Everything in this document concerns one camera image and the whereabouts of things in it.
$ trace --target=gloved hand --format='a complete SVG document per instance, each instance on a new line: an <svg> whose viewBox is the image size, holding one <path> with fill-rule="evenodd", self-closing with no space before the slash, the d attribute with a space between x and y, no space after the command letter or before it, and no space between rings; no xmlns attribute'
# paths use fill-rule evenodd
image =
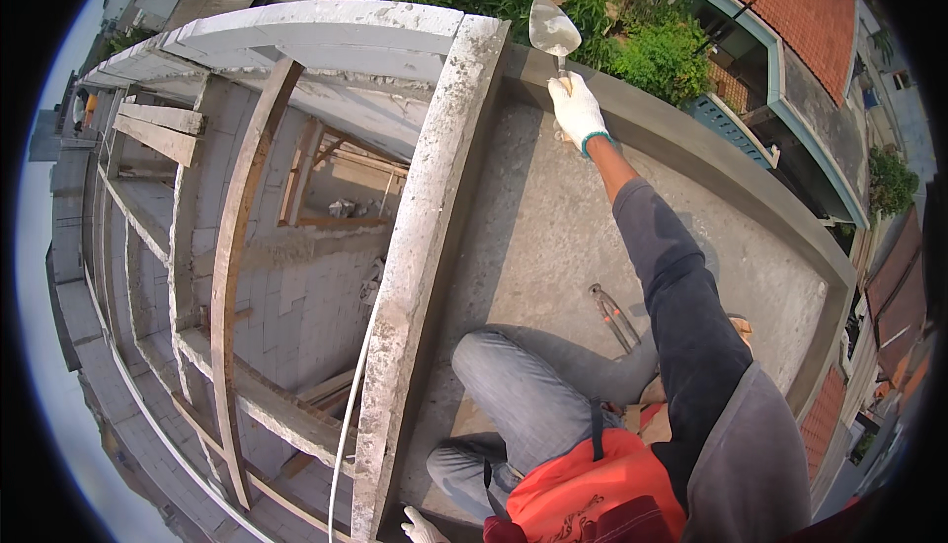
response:
<svg viewBox="0 0 948 543"><path fill-rule="evenodd" d="M595 99L589 87L586 87L586 81L575 72L570 72L569 75L573 84L573 95L570 95L558 78L551 78L547 82L547 89L553 98L553 112L563 128L563 133L570 136L584 156L589 156L586 152L586 140L594 135L609 137L609 132L602 121L599 101Z"/></svg>
<svg viewBox="0 0 948 543"><path fill-rule="evenodd" d="M437 527L413 507L406 506L405 515L411 522L403 522L402 531L411 539L411 543L450 543Z"/></svg>

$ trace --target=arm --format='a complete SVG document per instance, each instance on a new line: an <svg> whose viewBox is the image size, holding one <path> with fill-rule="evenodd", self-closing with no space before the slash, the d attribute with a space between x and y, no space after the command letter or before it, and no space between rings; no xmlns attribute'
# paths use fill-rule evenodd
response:
<svg viewBox="0 0 948 543"><path fill-rule="evenodd" d="M599 104L582 77L571 73L570 78L572 96L555 78L549 83L556 118L599 168L612 215L642 280L672 431L671 442L653 444L652 450L686 508L691 470L752 356L721 309L705 254L612 145Z"/></svg>

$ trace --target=white cable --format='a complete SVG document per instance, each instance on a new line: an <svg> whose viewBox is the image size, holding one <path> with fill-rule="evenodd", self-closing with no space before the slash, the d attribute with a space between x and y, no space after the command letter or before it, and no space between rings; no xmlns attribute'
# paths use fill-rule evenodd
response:
<svg viewBox="0 0 948 543"><path fill-rule="evenodd" d="M375 313L378 311L378 298L372 306L372 314L369 316L369 327L365 330L365 338L362 340L362 350L358 353L358 362L355 363L355 376L353 384L349 388L349 403L346 404L346 414L342 417L342 431L339 432L339 445L336 449L336 464L333 466L333 483L329 489L329 514L326 516L326 534L329 536L329 543L333 543L333 514L336 512L336 488L339 485L339 470L342 468L343 451L346 444L346 436L349 434L349 422L353 418L353 408L356 406L356 395L358 394L358 383L362 378L362 371L365 369L365 359L369 356L369 337L372 336L372 330L375 326Z"/></svg>

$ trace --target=unfinished building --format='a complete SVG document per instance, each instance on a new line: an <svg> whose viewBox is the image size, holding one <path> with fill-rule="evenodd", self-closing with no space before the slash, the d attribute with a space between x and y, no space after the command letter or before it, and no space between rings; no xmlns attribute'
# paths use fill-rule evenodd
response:
<svg viewBox="0 0 948 543"><path fill-rule="evenodd" d="M852 298L846 255L731 144L576 69L802 419ZM338 540L401 537L403 502L476 540L424 459L490 429L448 364L483 324L586 395L637 401L657 362L641 286L595 171L554 139L551 75L496 19L314 0L191 22L81 81L101 142L54 175L69 338L114 429L211 539L325 540L342 439ZM632 312L633 354L595 281Z"/></svg>

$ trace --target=concrete floor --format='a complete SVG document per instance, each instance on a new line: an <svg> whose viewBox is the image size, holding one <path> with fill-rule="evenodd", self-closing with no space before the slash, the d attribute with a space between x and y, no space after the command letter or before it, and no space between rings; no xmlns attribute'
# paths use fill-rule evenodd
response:
<svg viewBox="0 0 948 543"><path fill-rule="evenodd" d="M553 139L553 116L522 104L498 123L484 165L411 444L402 502L469 521L433 486L425 458L448 435L493 431L464 395L450 353L491 324L544 358L584 394L638 400L657 353L642 287L592 162ZM678 212L705 251L725 311L746 317L751 345L777 386L789 388L823 305L820 277L757 223L681 174L632 149L626 157ZM600 282L643 336L624 356L588 294Z"/></svg>

